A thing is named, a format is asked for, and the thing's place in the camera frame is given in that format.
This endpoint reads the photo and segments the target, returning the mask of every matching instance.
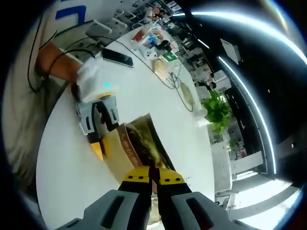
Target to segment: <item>smartphone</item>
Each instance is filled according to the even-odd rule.
[[[101,52],[101,56],[106,61],[111,61],[117,64],[128,66],[130,68],[134,67],[133,60],[131,57],[118,53],[116,51],[104,48]]]

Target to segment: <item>black phone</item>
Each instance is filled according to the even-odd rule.
[[[131,57],[118,53],[116,51],[104,48],[101,52],[101,56],[104,60],[128,66],[130,68],[134,67],[133,60]]]

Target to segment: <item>white round table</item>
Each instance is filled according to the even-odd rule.
[[[129,32],[119,41],[129,47],[138,30]],[[120,123],[150,113],[175,169],[186,178],[192,191],[199,191],[214,200],[213,162],[207,127],[199,127],[176,90],[164,86],[125,47],[113,42],[108,48],[131,56],[135,65],[130,69],[101,61],[106,82],[118,86],[116,99]],[[196,102],[195,110],[199,110],[201,104],[196,89],[184,66],[179,78],[190,88]],[[52,230],[74,218],[83,218],[86,207],[118,187],[119,183],[107,165],[92,152],[80,130],[75,101],[66,89],[49,117],[37,158],[37,196],[46,226]]]

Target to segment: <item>potted plant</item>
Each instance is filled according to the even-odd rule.
[[[220,93],[211,91],[210,95],[211,98],[203,99],[201,102],[208,111],[205,118],[213,124],[213,132],[223,134],[230,123],[231,109],[228,103],[221,99]]]

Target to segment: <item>beige shirt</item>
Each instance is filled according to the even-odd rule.
[[[30,183],[35,172],[36,158],[47,116],[44,89],[33,93],[42,82],[35,72],[38,52],[56,35],[57,4],[49,8],[26,36],[13,62],[4,89],[2,131],[8,160],[13,172]]]

